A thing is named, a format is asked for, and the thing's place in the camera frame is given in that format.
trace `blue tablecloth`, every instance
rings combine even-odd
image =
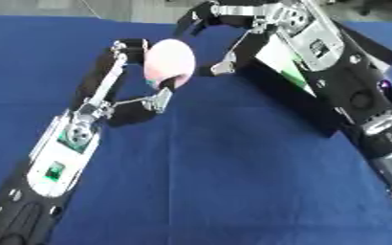
[[[392,23],[349,23],[392,49]],[[173,26],[0,17],[0,183],[101,49]],[[240,31],[188,38],[199,63]],[[133,68],[122,95],[149,94]],[[392,245],[392,201],[345,137],[320,137],[242,78],[194,78],[151,122],[106,128],[53,244]]]

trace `robotic hand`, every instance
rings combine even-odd
[[[392,81],[339,24],[312,0],[208,1],[188,11],[176,35],[226,24],[246,32],[203,76],[232,74],[277,34],[316,97],[336,110],[341,130],[387,185],[392,196]]]
[[[113,126],[140,123],[165,110],[179,73],[156,80],[158,90],[153,96],[114,101],[126,67],[150,63],[161,48],[155,45],[149,51],[149,46],[144,39],[122,39],[105,50],[78,86],[70,108],[54,118],[28,159],[4,182],[0,189],[1,245],[49,241],[99,145],[102,122]]]

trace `wire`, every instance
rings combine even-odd
[[[102,17],[92,8],[86,0],[78,0],[86,7],[96,18],[101,19]]]

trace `table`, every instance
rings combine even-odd
[[[348,23],[392,49],[392,23]],[[0,183],[101,49],[173,26],[0,16]],[[199,63],[241,32],[186,38]],[[149,94],[142,71],[121,96]],[[345,137],[320,137],[243,78],[194,78],[151,122],[106,128],[52,244],[392,245],[392,201]]]

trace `pink ball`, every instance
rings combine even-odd
[[[185,84],[196,69],[196,58],[190,47],[176,39],[156,43],[146,54],[144,76],[155,89],[162,81],[176,78],[175,88]]]

